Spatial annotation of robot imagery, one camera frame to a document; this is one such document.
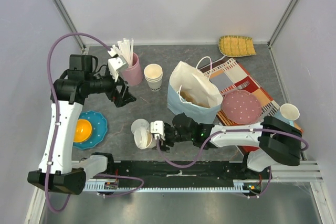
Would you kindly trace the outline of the blue white paper bag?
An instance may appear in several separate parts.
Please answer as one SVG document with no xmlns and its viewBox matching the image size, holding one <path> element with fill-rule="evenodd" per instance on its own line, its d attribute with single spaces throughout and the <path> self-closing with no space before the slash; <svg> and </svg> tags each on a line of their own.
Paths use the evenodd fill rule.
<svg viewBox="0 0 336 224">
<path fill-rule="evenodd" d="M 197 101 L 206 103 L 204 108 L 186 102 L 180 92 L 186 91 Z M 185 113 L 197 123 L 212 124 L 220 110 L 223 97 L 218 88 L 204 75 L 198 66 L 191 66 L 180 61 L 170 75 L 167 90 L 167 107 L 175 115 Z"/>
</svg>

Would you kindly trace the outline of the white paper coffee cup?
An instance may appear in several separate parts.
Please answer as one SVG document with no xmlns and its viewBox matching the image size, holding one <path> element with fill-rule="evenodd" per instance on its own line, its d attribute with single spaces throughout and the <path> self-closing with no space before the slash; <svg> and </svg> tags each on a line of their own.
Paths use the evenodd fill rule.
<svg viewBox="0 0 336 224">
<path fill-rule="evenodd" d="M 156 147 L 156 139 L 153 137 L 153 135 L 150 132 L 147 132 L 147 144 L 146 148 L 152 149 Z"/>
</svg>

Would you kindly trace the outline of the brown cardboard cup carrier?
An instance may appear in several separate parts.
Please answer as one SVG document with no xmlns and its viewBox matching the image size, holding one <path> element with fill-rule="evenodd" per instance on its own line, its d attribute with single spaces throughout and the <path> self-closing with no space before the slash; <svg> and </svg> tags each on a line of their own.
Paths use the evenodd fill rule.
<svg viewBox="0 0 336 224">
<path fill-rule="evenodd" d="M 189 93 L 187 93 L 186 91 L 181 91 L 180 92 L 180 96 L 186 101 L 189 102 L 193 105 L 198 105 L 204 108 L 210 108 L 210 106 L 206 103 L 201 103 L 199 101 L 197 101 L 194 97 L 192 97 Z"/>
</svg>

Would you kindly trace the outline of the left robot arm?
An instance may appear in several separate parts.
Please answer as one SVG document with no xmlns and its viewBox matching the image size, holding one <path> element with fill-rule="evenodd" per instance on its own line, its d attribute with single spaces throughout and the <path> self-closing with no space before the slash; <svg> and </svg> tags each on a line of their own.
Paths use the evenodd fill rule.
<svg viewBox="0 0 336 224">
<path fill-rule="evenodd" d="M 97 65 L 95 56 L 70 55 L 69 68 L 54 82 L 46 148 L 38 169 L 27 176 L 45 192 L 78 195 L 92 177 L 111 178 L 115 173 L 112 154 L 93 153 L 82 166 L 73 166 L 71 160 L 77 121 L 89 95 L 104 93 L 117 108 L 136 100 L 119 75 L 128 67 L 122 56 L 108 60 L 104 76 L 94 72 Z"/>
</svg>

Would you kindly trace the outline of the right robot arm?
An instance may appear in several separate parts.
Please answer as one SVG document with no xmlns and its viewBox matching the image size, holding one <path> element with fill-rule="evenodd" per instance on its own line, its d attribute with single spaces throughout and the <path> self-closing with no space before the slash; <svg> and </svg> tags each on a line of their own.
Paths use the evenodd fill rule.
<svg viewBox="0 0 336 224">
<path fill-rule="evenodd" d="M 240 166 L 241 174 L 248 179 L 274 164 L 299 166 L 301 152 L 308 148 L 297 128 L 273 116 L 255 124 L 223 126 L 197 123 L 182 113 L 174 117 L 172 124 L 151 123 L 150 131 L 160 154 L 169 151 L 175 143 L 187 141 L 201 151 L 226 146 L 255 147 Z"/>
</svg>

